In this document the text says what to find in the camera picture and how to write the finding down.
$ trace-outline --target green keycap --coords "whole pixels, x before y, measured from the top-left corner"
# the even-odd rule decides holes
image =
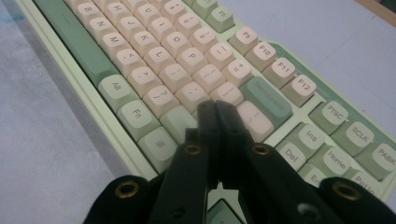
[[[224,6],[215,8],[207,16],[206,22],[219,34],[235,26],[235,23],[233,23],[233,13]]]
[[[64,1],[35,0],[35,3],[95,87],[103,78],[120,73]]]
[[[219,6],[218,0],[197,0],[192,5],[192,10],[201,17],[206,19],[206,17]]]
[[[177,149],[177,144],[163,127],[146,134],[139,140],[138,145],[159,174],[169,167]]]
[[[348,113],[335,101],[323,102],[309,115],[323,132],[331,134],[346,119]]]
[[[160,123],[180,145],[185,142],[186,128],[196,128],[197,121],[183,105],[169,110],[160,118]]]
[[[119,110],[117,116],[134,140],[139,140],[147,133],[160,127],[160,122],[155,119],[141,100],[126,104]]]
[[[119,111],[126,103],[139,99],[122,75],[105,77],[100,82],[98,89],[114,112]]]
[[[240,91],[245,100],[257,106],[271,120],[275,129],[292,114],[289,102],[261,77],[252,78],[240,88]]]

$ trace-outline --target keyboard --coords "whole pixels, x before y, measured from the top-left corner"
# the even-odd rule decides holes
[[[395,139],[219,1],[16,2],[132,175],[166,170],[211,99],[235,105],[311,185],[343,176],[382,201],[395,189]],[[221,221],[244,218],[237,192],[219,186],[207,223]]]

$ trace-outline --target cream keycap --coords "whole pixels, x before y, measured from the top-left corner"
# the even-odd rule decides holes
[[[341,176],[349,169],[351,160],[352,158],[339,147],[323,145],[308,162],[326,176]]]
[[[168,35],[161,45],[168,50],[172,57],[176,58],[181,52],[191,48],[191,43],[181,32],[173,32]]]
[[[181,15],[175,21],[175,26],[186,37],[190,37],[196,30],[202,27],[199,19],[190,12]]]
[[[146,134],[137,144],[159,174],[169,167],[177,149],[176,142],[164,127]]]
[[[205,53],[209,63],[214,64],[219,70],[231,63],[235,57],[233,51],[225,43],[217,43]]]
[[[194,81],[196,81],[207,93],[212,92],[225,82],[224,75],[211,63],[194,73],[192,79],[194,79]]]
[[[225,82],[209,93],[213,101],[224,101],[232,105],[239,105],[244,101],[242,92],[231,82]]]
[[[388,144],[370,143],[355,160],[377,180],[396,170],[396,151]]]
[[[312,124],[300,123],[286,136],[299,148],[307,158],[310,158],[324,143],[324,135]]]
[[[237,110],[255,142],[261,142],[274,131],[272,122],[250,101],[244,101]]]
[[[145,31],[146,28],[140,23],[140,21],[133,16],[128,16],[120,19],[117,24],[117,29],[123,37],[130,41],[131,38],[139,32]]]
[[[240,54],[246,55],[258,44],[258,36],[250,27],[244,26],[228,41]]]
[[[361,122],[347,121],[331,135],[331,138],[354,157],[373,142],[374,134]]]
[[[120,19],[132,16],[131,11],[121,2],[108,4],[105,7],[104,13],[115,26],[119,23]]]
[[[299,75],[288,83],[280,91],[286,95],[295,105],[301,107],[311,96],[314,95],[317,84],[306,75]]]
[[[168,35],[176,31],[175,26],[165,17],[160,17],[151,22],[148,31],[154,35],[158,42],[163,41]]]
[[[190,82],[175,93],[176,98],[190,113],[196,110],[198,104],[210,100],[209,95],[196,82]]]
[[[278,89],[294,78],[295,66],[286,58],[279,58],[268,66],[262,74]]]
[[[192,82],[191,76],[179,63],[168,65],[161,71],[158,77],[172,93]]]
[[[193,74],[195,71],[198,71],[198,69],[207,64],[206,57],[197,48],[184,50],[177,56],[176,61],[190,74]]]
[[[157,47],[149,50],[143,60],[157,75],[160,74],[160,72],[165,67],[176,62],[175,59],[163,47]]]
[[[90,20],[87,30],[96,42],[100,42],[104,35],[117,32],[116,28],[106,17],[97,17]]]
[[[350,179],[355,183],[358,183],[375,196],[379,196],[381,193],[380,183],[376,181],[372,176],[364,173],[363,171],[350,168],[344,174],[344,178]]]
[[[216,34],[207,27],[201,27],[189,38],[191,44],[202,53],[207,52],[212,46],[218,43]]]
[[[238,88],[253,76],[250,66],[245,61],[239,59],[235,59],[225,66],[221,70],[221,73],[227,81],[233,83]]]
[[[348,112],[335,101],[323,102],[309,114],[311,118],[323,132],[331,134],[346,119]]]
[[[298,171],[306,162],[304,153],[288,140],[282,140],[276,146],[276,150],[295,171]]]
[[[143,101],[157,119],[159,119],[165,112],[179,105],[178,99],[164,85],[157,86],[149,90],[143,97]]]
[[[262,72],[276,60],[276,50],[267,42],[262,41],[245,56],[257,70]]]
[[[142,98],[152,88],[163,84],[151,68],[147,66],[136,68],[127,77],[127,80],[140,98]]]
[[[116,59],[113,60],[113,63],[125,78],[136,68],[146,65],[143,59],[140,58],[137,52],[131,47],[120,50],[116,55]]]

